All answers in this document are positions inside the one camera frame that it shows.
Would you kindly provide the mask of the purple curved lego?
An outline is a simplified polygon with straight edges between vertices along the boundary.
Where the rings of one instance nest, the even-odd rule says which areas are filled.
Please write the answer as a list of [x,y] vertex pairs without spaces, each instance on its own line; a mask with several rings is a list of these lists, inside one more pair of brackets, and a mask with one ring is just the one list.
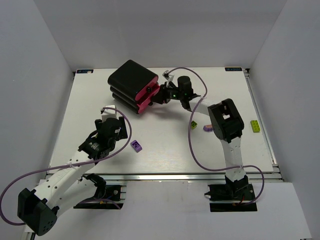
[[143,149],[137,140],[133,140],[130,145],[136,153],[139,153]]

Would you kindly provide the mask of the lime square lego brick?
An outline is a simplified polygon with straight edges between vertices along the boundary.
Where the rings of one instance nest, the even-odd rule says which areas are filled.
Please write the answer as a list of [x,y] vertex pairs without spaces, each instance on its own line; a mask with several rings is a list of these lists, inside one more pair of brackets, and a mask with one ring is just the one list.
[[195,121],[192,121],[190,126],[192,129],[195,129],[197,127],[197,125],[198,124]]

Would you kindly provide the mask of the pink drawer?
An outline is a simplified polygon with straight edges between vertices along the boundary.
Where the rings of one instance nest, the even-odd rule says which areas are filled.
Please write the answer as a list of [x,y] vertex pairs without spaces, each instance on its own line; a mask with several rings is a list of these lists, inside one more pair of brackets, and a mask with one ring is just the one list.
[[158,82],[159,77],[156,75],[150,82],[146,83],[145,86],[136,94],[135,100],[139,101],[145,94],[149,94],[153,90],[153,86]]
[[146,110],[154,96],[155,94],[146,94],[137,102],[138,114],[142,114]]

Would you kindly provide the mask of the lime long lego brick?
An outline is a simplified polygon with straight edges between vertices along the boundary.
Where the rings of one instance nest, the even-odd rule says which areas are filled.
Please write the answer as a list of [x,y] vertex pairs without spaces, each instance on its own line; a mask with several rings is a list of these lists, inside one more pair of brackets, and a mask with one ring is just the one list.
[[251,120],[250,121],[251,129],[254,133],[259,133],[261,131],[259,121],[258,120]]

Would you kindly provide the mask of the pink top drawer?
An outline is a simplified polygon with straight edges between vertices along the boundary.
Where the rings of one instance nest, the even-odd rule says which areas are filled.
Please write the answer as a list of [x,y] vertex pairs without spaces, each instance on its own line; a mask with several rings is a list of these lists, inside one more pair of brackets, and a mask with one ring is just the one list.
[[153,86],[158,82],[159,77],[156,75],[150,82],[146,83],[145,86],[136,94],[135,100],[139,101],[145,94],[149,94],[153,90]]

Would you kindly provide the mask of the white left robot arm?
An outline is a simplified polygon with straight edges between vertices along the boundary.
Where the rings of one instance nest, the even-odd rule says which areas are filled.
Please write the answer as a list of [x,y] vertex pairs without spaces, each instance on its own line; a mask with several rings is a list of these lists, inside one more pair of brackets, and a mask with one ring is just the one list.
[[38,236],[48,233],[58,217],[82,201],[106,200],[113,194],[106,181],[86,172],[115,149],[116,142],[127,139],[124,117],[95,121],[96,130],[78,147],[67,168],[59,169],[34,189],[18,195],[17,216]]

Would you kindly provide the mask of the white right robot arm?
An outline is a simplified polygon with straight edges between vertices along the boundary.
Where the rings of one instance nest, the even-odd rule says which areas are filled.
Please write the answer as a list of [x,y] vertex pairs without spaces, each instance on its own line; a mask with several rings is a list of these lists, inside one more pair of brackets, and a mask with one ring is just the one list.
[[225,159],[225,188],[232,194],[245,189],[248,177],[243,169],[241,153],[241,137],[244,121],[232,99],[227,98],[221,102],[206,99],[196,93],[192,88],[188,76],[180,76],[178,85],[172,82],[173,76],[164,73],[166,82],[160,86],[152,101],[158,104],[167,104],[171,100],[180,101],[182,107],[194,113],[201,113],[210,118],[215,136],[220,140]]

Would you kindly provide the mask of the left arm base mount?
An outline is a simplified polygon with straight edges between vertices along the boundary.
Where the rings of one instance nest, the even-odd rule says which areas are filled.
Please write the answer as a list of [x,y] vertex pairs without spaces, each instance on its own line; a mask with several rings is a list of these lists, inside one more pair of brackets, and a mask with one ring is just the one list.
[[121,210],[126,199],[126,193],[126,185],[107,184],[102,193],[82,200],[73,208],[86,210]]

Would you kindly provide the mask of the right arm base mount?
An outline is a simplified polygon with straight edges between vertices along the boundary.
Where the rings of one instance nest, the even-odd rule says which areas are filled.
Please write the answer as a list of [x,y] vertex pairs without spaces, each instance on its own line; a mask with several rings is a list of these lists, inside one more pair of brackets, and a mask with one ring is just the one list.
[[233,193],[226,184],[211,184],[208,185],[208,192],[204,196],[209,200],[209,207],[212,213],[258,211],[255,202],[249,204],[256,197],[251,184],[236,193]]

